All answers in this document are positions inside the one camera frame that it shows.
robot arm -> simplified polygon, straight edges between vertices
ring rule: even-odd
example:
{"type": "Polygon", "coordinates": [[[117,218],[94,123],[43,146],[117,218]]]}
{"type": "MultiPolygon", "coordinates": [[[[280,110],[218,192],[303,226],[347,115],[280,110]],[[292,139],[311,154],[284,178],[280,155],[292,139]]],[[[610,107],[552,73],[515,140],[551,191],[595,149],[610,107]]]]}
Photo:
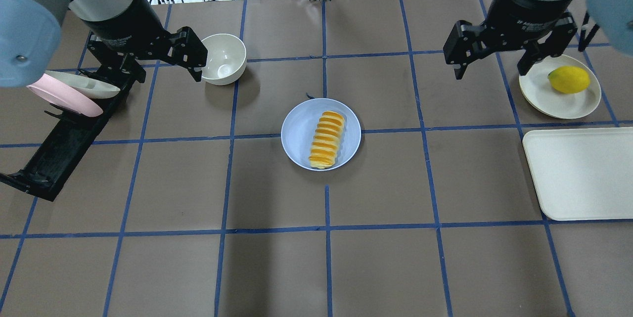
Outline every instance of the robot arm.
{"type": "MultiPolygon", "coordinates": [[[[468,64],[497,51],[524,49],[520,74],[545,56],[560,56],[577,27],[567,6],[572,0],[493,0],[479,26],[459,20],[444,46],[446,64],[459,80],[468,64]]],[[[588,0],[588,11],[619,51],[633,55],[633,1],[588,0]]]]}
{"type": "MultiPolygon", "coordinates": [[[[0,87],[25,86],[41,77],[59,45],[68,8],[115,53],[180,65],[196,81],[201,79],[199,67],[206,64],[206,48],[195,33],[186,27],[168,33],[147,0],[0,0],[0,4],[6,9],[0,17],[0,87]]],[[[102,48],[99,45],[90,48],[102,48]]]]}

tabletop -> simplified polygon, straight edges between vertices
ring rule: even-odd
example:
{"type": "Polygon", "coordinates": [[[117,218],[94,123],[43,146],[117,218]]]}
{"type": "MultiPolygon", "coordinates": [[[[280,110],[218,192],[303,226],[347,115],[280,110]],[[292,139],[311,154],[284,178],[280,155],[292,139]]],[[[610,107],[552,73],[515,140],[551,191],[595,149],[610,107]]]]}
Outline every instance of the tabletop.
{"type": "MultiPolygon", "coordinates": [[[[216,87],[143,62],[147,80],[54,202],[0,186],[0,315],[630,315],[633,222],[548,220],[521,139],[631,126],[633,61],[601,33],[582,53],[573,40],[565,53],[603,89],[573,121],[527,103],[520,52],[457,81],[444,41],[490,2],[155,6],[170,31],[242,38],[246,72],[216,87]],[[357,154],[333,171],[283,152],[283,119],[307,94],[360,119],[357,154]]],[[[50,69],[95,69],[88,32],[68,14],[50,69]]],[[[0,169],[13,173],[56,121],[27,89],[0,103],[0,169]]]]}

white tray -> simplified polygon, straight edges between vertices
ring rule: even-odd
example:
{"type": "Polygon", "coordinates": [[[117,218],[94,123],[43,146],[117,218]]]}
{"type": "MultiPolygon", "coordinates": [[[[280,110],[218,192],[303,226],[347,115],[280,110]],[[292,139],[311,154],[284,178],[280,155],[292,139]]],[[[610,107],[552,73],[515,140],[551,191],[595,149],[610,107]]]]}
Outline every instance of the white tray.
{"type": "Polygon", "coordinates": [[[535,130],[523,146],[547,217],[633,218],[633,128],[535,130]]]}

white bowl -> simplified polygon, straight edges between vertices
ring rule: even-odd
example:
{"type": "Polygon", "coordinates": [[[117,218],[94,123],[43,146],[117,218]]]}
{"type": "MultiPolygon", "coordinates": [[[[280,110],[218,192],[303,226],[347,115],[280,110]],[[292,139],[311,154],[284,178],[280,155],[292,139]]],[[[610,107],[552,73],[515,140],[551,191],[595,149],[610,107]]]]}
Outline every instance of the white bowl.
{"type": "Polygon", "coordinates": [[[312,171],[334,170],[354,156],[361,139],[358,117],[343,103],[329,98],[315,98],[299,103],[288,113],[281,127],[281,143],[288,157],[301,168],[312,171]],[[327,169],[316,169],[310,166],[310,147],[321,114],[326,110],[339,112],[345,118],[341,145],[334,166],[327,169]]]}
{"type": "Polygon", "coordinates": [[[215,34],[202,40],[207,49],[202,78],[213,85],[229,85],[246,69],[246,46],[237,36],[215,34]]]}
{"type": "Polygon", "coordinates": [[[560,119],[578,119],[588,116],[600,104],[602,91],[595,74],[583,63],[567,55],[546,57],[532,66],[525,76],[518,78],[521,92],[534,108],[548,116],[560,119]],[[585,69],[589,75],[589,87],[586,90],[565,94],[556,91],[547,75],[561,66],[577,66],[585,69]]]}
{"type": "Polygon", "coordinates": [[[69,85],[88,98],[111,98],[121,91],[119,87],[109,83],[68,72],[45,71],[45,74],[69,85]]]}

plate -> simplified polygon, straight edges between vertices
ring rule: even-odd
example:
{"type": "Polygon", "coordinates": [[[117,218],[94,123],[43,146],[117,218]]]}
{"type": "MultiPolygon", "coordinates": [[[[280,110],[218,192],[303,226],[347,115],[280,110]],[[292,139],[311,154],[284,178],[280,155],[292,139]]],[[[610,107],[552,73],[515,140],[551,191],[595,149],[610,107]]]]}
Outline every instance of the plate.
{"type": "Polygon", "coordinates": [[[529,104],[554,118],[578,119],[588,116],[600,104],[602,96],[595,74],[583,63],[567,55],[545,58],[532,66],[525,76],[519,76],[518,82],[529,104]],[[587,90],[574,94],[556,91],[549,84],[547,76],[561,66],[577,66],[585,69],[590,80],[587,90]]]}
{"type": "Polygon", "coordinates": [[[49,103],[87,117],[96,117],[103,113],[101,107],[90,98],[47,74],[44,74],[34,84],[28,85],[27,88],[49,103]]]}
{"type": "Polygon", "coordinates": [[[112,98],[121,91],[119,87],[86,76],[57,71],[45,71],[44,73],[69,85],[88,98],[112,98]]]}
{"type": "Polygon", "coordinates": [[[533,130],[523,146],[547,217],[633,218],[633,128],[533,130]]]}
{"type": "Polygon", "coordinates": [[[358,150],[360,138],[358,117],[348,106],[330,98],[315,98],[299,103],[288,113],[281,127],[281,143],[285,153],[295,164],[312,171],[334,170],[350,161],[358,150]],[[327,169],[316,169],[310,166],[308,157],[319,118],[326,110],[342,114],[345,126],[334,165],[327,169]]]}

